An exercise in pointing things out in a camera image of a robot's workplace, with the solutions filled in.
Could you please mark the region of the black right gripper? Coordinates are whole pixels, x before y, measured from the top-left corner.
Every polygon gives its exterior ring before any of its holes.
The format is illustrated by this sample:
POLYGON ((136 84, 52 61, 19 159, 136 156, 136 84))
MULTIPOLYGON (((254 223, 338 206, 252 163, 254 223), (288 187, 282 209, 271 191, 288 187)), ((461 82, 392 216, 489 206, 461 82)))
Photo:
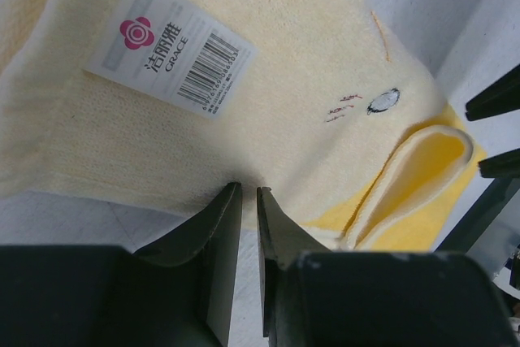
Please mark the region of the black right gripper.
POLYGON ((518 306, 520 149, 480 161, 479 172, 495 180, 435 249, 463 253, 476 261, 506 305, 518 306))

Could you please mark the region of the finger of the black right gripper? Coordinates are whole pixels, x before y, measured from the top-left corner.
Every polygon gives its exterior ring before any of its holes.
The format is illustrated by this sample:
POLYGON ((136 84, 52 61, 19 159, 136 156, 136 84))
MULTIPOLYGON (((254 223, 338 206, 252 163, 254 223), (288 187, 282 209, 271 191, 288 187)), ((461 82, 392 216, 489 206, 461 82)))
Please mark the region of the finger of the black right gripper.
POLYGON ((466 104, 469 121, 491 118, 519 109, 519 66, 516 66, 466 104))

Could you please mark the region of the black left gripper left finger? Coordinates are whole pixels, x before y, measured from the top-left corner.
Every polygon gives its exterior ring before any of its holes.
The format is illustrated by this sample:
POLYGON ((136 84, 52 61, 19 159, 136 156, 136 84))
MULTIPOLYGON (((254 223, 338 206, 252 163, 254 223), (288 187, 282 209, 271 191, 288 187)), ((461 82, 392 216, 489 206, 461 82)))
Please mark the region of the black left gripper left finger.
POLYGON ((4 346, 225 346, 242 188, 130 252, 114 245, 4 245, 4 346))

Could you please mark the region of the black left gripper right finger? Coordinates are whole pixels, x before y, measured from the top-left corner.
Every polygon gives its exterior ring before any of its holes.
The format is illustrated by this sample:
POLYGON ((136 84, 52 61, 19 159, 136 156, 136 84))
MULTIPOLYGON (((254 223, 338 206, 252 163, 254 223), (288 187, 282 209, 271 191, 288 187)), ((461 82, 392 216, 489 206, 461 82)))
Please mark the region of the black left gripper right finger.
POLYGON ((448 252, 332 251, 257 191, 263 335, 272 346, 513 346, 481 267, 448 252))

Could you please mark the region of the yellow cream towel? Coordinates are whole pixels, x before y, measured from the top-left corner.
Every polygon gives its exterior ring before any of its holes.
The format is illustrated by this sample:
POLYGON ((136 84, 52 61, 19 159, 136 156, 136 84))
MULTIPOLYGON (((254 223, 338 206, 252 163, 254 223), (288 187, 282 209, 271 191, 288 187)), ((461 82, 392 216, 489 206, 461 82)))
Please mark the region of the yellow cream towel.
POLYGON ((332 249, 430 249, 484 156, 366 0, 1 0, 1 194, 190 216, 238 182, 332 249))

